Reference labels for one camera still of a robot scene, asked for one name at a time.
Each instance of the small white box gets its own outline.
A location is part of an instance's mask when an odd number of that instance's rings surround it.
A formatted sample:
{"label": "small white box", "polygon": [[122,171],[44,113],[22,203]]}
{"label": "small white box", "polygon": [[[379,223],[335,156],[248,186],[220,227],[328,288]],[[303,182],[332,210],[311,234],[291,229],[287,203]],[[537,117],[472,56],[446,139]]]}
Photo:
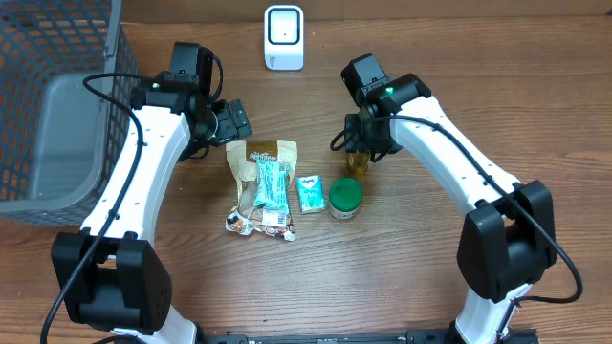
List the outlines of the small white box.
{"label": "small white box", "polygon": [[304,12],[295,5],[272,5],[264,14],[264,58],[273,71],[304,67]]}

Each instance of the granola bar wrapper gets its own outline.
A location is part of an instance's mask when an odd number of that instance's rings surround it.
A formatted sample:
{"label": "granola bar wrapper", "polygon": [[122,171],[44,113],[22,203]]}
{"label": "granola bar wrapper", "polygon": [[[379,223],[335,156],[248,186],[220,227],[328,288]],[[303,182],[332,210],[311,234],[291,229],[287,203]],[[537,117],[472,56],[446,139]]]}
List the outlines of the granola bar wrapper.
{"label": "granola bar wrapper", "polygon": [[226,229],[241,235],[254,230],[287,241],[295,239],[287,189],[297,165],[293,141],[233,141],[226,145],[236,179],[238,205],[226,218]]}

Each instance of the gray plastic basket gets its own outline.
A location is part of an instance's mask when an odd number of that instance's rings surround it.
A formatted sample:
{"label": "gray plastic basket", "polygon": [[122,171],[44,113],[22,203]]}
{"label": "gray plastic basket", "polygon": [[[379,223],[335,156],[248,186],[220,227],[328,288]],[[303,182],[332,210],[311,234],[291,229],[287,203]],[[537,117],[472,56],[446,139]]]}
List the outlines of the gray plastic basket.
{"label": "gray plastic basket", "polygon": [[[0,216],[80,224],[96,205],[129,117],[82,79],[140,73],[120,13],[120,0],[0,0]],[[124,104],[137,83],[96,81]]]}

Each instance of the yellow bottle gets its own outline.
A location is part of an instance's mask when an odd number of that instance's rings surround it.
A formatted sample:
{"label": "yellow bottle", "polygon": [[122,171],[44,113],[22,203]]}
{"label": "yellow bottle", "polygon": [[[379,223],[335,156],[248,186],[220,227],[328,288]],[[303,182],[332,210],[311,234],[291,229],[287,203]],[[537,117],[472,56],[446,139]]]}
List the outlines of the yellow bottle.
{"label": "yellow bottle", "polygon": [[370,162],[370,153],[348,153],[347,157],[348,169],[354,173],[365,173],[367,164]]}

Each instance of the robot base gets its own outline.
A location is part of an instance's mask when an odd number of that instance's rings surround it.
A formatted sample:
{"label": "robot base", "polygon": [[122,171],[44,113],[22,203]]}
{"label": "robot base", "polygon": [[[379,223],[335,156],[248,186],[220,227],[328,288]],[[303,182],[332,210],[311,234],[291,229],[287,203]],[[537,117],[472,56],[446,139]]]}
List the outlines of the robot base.
{"label": "robot base", "polygon": [[[500,344],[538,344],[536,330],[510,330]],[[248,338],[245,335],[219,335],[206,338],[206,344],[465,344],[448,335],[448,330],[409,330],[391,334],[295,335]]]}

